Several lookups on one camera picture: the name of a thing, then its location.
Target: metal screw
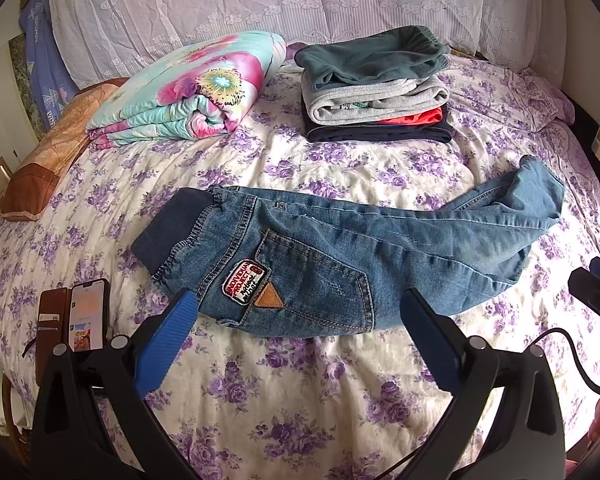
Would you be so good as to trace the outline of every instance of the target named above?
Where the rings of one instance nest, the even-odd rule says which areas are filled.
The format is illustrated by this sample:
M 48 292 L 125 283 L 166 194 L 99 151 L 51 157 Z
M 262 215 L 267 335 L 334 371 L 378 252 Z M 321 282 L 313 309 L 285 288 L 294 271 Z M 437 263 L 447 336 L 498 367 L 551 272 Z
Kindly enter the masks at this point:
M 536 357 L 542 357 L 544 355 L 544 351 L 538 345 L 531 345 L 529 351 Z
M 53 349 L 53 353 L 54 355 L 62 355 L 66 352 L 66 345 L 64 343 L 58 343 L 56 346 L 54 346 Z
M 127 341 L 128 338 L 126 337 L 126 335 L 117 335 L 111 340 L 111 346 L 116 350 L 120 350 L 121 348 L 124 348 L 126 346 Z
M 482 339 L 479 335 L 472 335 L 469 338 L 469 345 L 476 350 L 484 350 L 487 348 L 487 342 Z

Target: folded gray sweatpants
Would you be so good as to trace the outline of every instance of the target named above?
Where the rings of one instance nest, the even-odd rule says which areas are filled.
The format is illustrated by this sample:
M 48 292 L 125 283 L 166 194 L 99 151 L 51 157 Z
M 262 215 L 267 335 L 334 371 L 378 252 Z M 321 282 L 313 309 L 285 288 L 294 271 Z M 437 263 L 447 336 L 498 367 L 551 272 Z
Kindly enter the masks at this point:
M 449 99 L 449 90 L 437 75 L 314 91 L 303 73 L 300 87 L 309 117 L 325 126 L 419 114 L 438 108 Z

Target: elastic waistband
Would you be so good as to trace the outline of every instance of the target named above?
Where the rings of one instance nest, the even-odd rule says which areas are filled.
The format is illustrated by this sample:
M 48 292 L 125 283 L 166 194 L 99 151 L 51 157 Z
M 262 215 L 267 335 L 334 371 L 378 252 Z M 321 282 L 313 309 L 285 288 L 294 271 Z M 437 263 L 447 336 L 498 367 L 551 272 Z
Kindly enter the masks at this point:
M 212 193 L 181 187 L 136 238 L 131 252 L 153 276 L 167 260 L 171 249 L 189 236 L 200 213 L 213 204 Z

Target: floral bedspread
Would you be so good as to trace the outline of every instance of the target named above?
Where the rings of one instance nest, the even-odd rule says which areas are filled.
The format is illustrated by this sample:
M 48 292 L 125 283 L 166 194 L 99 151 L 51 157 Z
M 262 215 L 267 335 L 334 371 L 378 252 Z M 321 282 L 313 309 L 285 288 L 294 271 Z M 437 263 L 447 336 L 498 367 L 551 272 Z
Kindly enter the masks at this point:
M 450 57 L 449 144 L 401 141 L 309 144 L 300 134 L 299 74 L 279 73 L 232 134 L 136 142 L 85 152 L 38 222 L 0 220 L 0 361 L 22 397 L 37 394 L 38 297 L 106 276 L 110 328 L 131 334 L 167 298 L 129 250 L 181 186 L 300 190 L 400 208 L 437 208 L 477 182 L 542 158 L 566 183 L 560 223 L 535 245 L 520 282 L 457 316 L 467 335 L 520 351 L 561 326 L 600 384 L 600 319 L 567 290 L 572 269 L 600 255 L 600 185 L 569 131 L 573 108 L 530 73 Z M 597 401 L 558 335 L 542 345 L 557 381 L 567 446 Z M 422 443 L 450 397 L 437 390 L 406 330 L 298 340 L 257 338 L 201 316 L 161 388 L 146 398 L 205 480 L 371 479 Z M 465 459 L 476 455 L 496 409 L 492 396 Z M 106 401 L 116 449 L 137 463 Z

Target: blue denim pants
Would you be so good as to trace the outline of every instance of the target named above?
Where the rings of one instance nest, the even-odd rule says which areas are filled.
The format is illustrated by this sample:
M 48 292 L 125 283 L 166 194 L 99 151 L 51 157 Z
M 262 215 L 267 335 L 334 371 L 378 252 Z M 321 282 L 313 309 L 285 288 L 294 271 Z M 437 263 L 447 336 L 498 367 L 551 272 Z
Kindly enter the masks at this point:
M 244 187 L 182 188 L 132 245 L 168 295 L 219 324 L 312 337 L 399 326 L 410 287 L 451 315 L 515 284 L 560 217 L 564 185 L 531 156 L 437 211 Z

